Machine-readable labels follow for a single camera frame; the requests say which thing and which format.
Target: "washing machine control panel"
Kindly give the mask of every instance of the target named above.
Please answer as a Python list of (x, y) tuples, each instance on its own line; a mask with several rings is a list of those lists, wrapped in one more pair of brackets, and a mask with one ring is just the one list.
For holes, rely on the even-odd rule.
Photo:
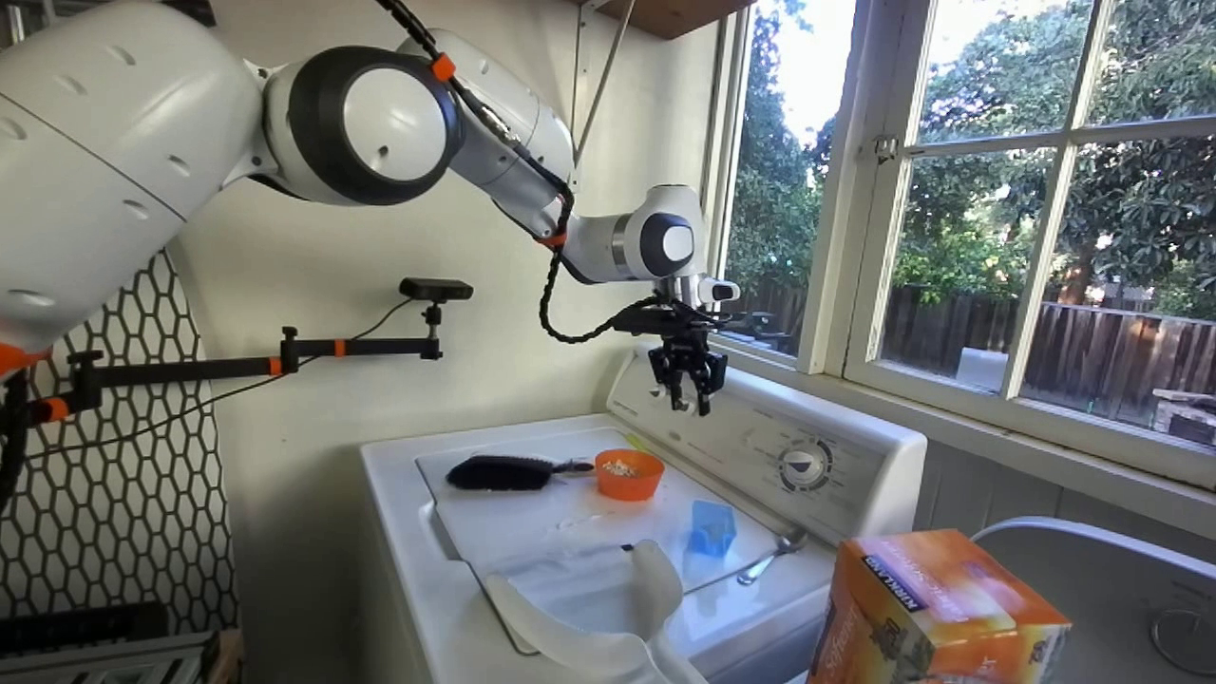
[(685, 414), (658, 391), (644, 352), (624, 365), (606, 410), (820, 541), (912, 529), (926, 441), (904, 426), (738, 369), (705, 419)]

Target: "orange bowl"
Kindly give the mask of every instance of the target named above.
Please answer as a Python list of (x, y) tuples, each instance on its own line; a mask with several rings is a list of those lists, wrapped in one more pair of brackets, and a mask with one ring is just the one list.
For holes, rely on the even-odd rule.
[(663, 462), (637, 447), (606, 447), (596, 456), (596, 489), (614, 502), (644, 502)]

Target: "white wall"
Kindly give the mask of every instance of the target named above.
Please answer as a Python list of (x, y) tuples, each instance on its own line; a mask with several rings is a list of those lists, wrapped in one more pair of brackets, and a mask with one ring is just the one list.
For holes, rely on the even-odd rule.
[[(565, 0), (416, 0), (425, 23), (494, 52), (543, 99), (572, 77)], [(404, 32), (375, 0), (216, 0), (219, 39), (258, 66), (324, 46), (394, 46)], [(585, 40), (587, 80), (606, 23)], [(580, 166), (580, 211), (642, 200), (651, 182), (700, 182), (713, 34), (681, 40), (633, 34)], [(548, 255), (458, 179), (399, 208), (325, 208), (234, 186), (180, 238), (180, 262), (212, 358), (268, 352), (277, 325), (353, 333), (391, 301), (399, 276), (462, 276), (478, 291), (449, 304), (439, 365), (320, 361), (294, 379), (219, 405), (219, 443), (234, 514), (250, 679), (357, 679), (357, 443), (429, 429), (594, 410), (627, 338), (565, 350), (543, 338), (535, 301)], [(557, 286), (554, 318), (599, 323), (644, 289)], [(421, 333), (406, 306), (382, 333)]]

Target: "windowsill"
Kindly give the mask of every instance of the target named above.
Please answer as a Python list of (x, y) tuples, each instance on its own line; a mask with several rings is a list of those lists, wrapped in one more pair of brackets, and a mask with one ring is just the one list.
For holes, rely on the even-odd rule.
[(950, 443), (964, 456), (991, 460), (999, 466), (1056, 484), (1062, 489), (1111, 502), (1116, 509), (1128, 509), (1137, 517), (1152, 517), (1159, 523), (1216, 541), (1216, 493), (1166, 484), (1122, 462), (1107, 462), (1099, 456), (1060, 447), (1032, 441), (1026, 432), (991, 429), (936, 405), (921, 405), (841, 376), (801, 376), (795, 365), (781, 365), (776, 358), (758, 358), (748, 350), (733, 350), (728, 361), (746, 374), (769, 376), (776, 385), (795, 385), (801, 391), (823, 395), (833, 401), (902, 423), (908, 429), (921, 429), (932, 443)]

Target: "wire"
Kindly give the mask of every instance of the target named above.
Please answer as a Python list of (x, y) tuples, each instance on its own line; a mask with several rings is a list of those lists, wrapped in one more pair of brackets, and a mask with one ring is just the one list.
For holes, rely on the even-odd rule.
[(610, 318), (604, 318), (599, 325), (585, 331), (585, 333), (562, 333), (554, 323), (551, 323), (551, 301), (554, 301), (554, 286), (557, 286), (557, 267), (562, 267), (562, 255), (554, 249), (554, 257), (548, 262), (548, 276), (543, 276), (543, 289), (538, 289), (538, 325), (562, 343), (562, 347), (580, 347), (580, 343), (594, 343), (599, 338), (604, 331), (610, 331)]
[(585, 139), (587, 139), (587, 133), (594, 133), (594, 125), (596, 125), (599, 99), (604, 99), (606, 80), (610, 80), (614, 51), (619, 51), (624, 34), (630, 32), (633, 4), (637, 4), (637, 0), (627, 4), (624, 20), (619, 20), (619, 25), (614, 25), (614, 39), (610, 39), (610, 46), (606, 46), (606, 61), (604, 61), (604, 71), (599, 71), (599, 84), (596, 84), (594, 111), (585, 114), (580, 137), (576, 137), (576, 143), (572, 143), (572, 163), (580, 161), (580, 147), (585, 147)]
[[(353, 333), (353, 338), (375, 333), (375, 331), (380, 331), (394, 313), (404, 313), (406, 304), (413, 304), (413, 301), (391, 304), (371, 325), (366, 325), (366, 331)], [(277, 379), (288, 379), (288, 376), (267, 376), (267, 379), (254, 379), (254, 385), (219, 391), (219, 395), (212, 395), (212, 398), (202, 398), (202, 401), (192, 401), (192, 405), (181, 405), (180, 414), (168, 414), (168, 419), (161, 419), (161, 423), (144, 423), (144, 426), (131, 429), (131, 432), (119, 432), (119, 437), (106, 437), (106, 441), (55, 443), (55, 447), (47, 447), (47, 451), (31, 451), (26, 460), (47, 460), (47, 456), (54, 456), (54, 451), (78, 451), (78, 447), (106, 447), (106, 443), (136, 441), (136, 437), (144, 437), (144, 432), (168, 429), (169, 423), (181, 423), (186, 414), (207, 410), (207, 405), (216, 405), (216, 401), (228, 401), (228, 398), (234, 398), (234, 395), (258, 391), (258, 386), (277, 385)]]
[[(406, 34), (425, 51), (429, 61), (439, 61), (439, 57), (444, 57), (439, 46), (435, 46), (435, 39), (425, 32), (425, 23), (421, 23), (404, 0), (380, 0), (380, 9), (387, 9), (387, 16), (406, 25)], [(485, 125), (520, 163), (528, 163), (543, 182), (551, 182), (554, 192), (562, 192), (557, 233), (565, 233), (570, 204), (572, 204), (570, 182), (557, 179), (554, 172), (548, 172), (548, 166), (509, 133), (509, 123), (500, 123), (500, 114), (496, 114), (494, 108), (485, 108), (475, 91), (466, 91), (458, 77), (452, 77), (452, 91), (457, 91), (457, 99), (472, 111), (472, 118), (475, 118), (478, 125)]]
[(576, 129), (576, 77), (580, 77), (580, 34), (585, 34), (585, 4), (576, 0), (576, 16), (572, 16), (572, 80), (570, 80), (570, 129)]
[(361, 333), (353, 333), (353, 338), (367, 338), (367, 333), (375, 333), (394, 313), (404, 313), (406, 304), (413, 304), (409, 296), (406, 301), (399, 301), (399, 304), (391, 304), (371, 325), (366, 325)]

